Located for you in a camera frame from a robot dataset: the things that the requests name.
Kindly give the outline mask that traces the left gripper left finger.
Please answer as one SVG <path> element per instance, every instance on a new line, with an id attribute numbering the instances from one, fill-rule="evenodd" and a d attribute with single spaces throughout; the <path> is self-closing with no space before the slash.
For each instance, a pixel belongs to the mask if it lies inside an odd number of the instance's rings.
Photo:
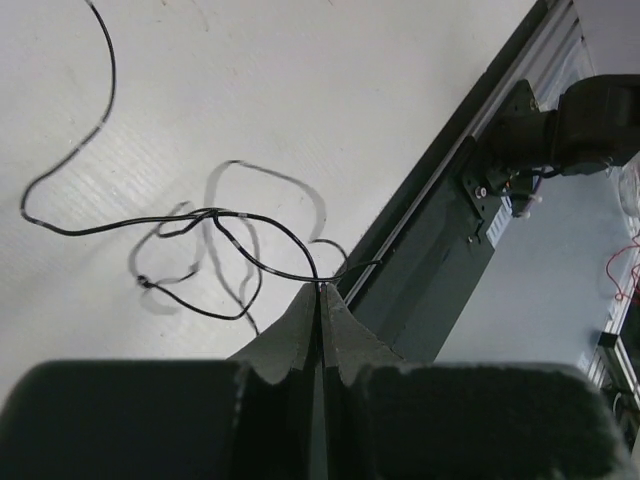
<path id="1" fill-rule="evenodd" d="M 319 295 L 226 360 L 61 360 L 1 412 L 5 479 L 305 479 Z"/>

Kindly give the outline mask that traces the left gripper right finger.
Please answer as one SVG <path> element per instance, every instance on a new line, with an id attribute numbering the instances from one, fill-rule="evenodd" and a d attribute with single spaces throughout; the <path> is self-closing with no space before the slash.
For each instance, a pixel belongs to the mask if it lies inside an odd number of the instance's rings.
<path id="1" fill-rule="evenodd" d="M 333 479 L 626 479 L 612 412 L 577 368 L 422 364 L 321 294 L 328 471 Z"/>

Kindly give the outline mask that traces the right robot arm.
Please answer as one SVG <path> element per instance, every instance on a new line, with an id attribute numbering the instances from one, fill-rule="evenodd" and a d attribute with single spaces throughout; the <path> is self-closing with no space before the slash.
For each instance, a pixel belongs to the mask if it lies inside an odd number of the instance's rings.
<path id="1" fill-rule="evenodd" d="M 556 108 L 502 113 L 488 131 L 485 188 L 523 198 L 513 181 L 591 175 L 627 165 L 639 152 L 639 76 L 598 75 L 579 80 Z"/>

